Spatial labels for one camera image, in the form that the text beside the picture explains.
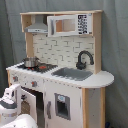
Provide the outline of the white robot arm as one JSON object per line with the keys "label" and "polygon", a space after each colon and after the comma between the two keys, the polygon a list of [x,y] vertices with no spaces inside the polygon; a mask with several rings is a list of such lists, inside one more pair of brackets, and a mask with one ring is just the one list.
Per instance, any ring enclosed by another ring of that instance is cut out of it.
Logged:
{"label": "white robot arm", "polygon": [[0,98],[0,128],[38,128],[29,114],[21,113],[21,85],[6,88]]}

